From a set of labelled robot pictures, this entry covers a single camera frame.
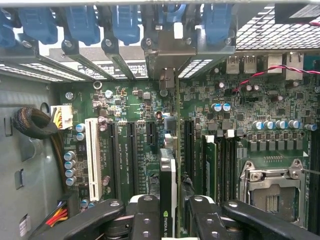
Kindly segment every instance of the black braided cable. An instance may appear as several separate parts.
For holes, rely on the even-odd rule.
[[[47,139],[58,132],[50,117],[33,107],[19,109],[14,115],[13,126],[20,133],[34,139]]]

